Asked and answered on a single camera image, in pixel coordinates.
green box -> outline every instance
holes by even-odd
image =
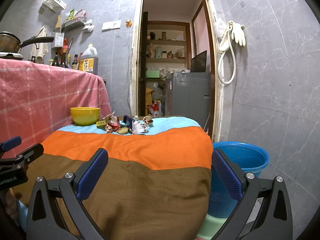
[[[159,70],[147,70],[146,71],[146,78],[159,78],[160,71]]]

light switch panel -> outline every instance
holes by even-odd
[[[121,20],[113,22],[105,22],[102,24],[102,30],[118,29],[120,28]]]

pot handle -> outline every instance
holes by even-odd
[[[34,43],[51,43],[53,42],[53,40],[54,40],[54,37],[38,37],[38,38],[32,37],[31,39],[23,41],[21,44],[19,44],[19,47],[23,48],[25,46],[28,46]]]

pink tablecloth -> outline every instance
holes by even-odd
[[[0,142],[19,135],[22,144],[4,154],[16,156],[52,132],[72,123],[70,108],[111,113],[103,79],[78,70],[0,59]]]

gas stove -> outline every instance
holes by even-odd
[[[23,55],[21,55],[20,53],[0,52],[0,58],[22,60]]]

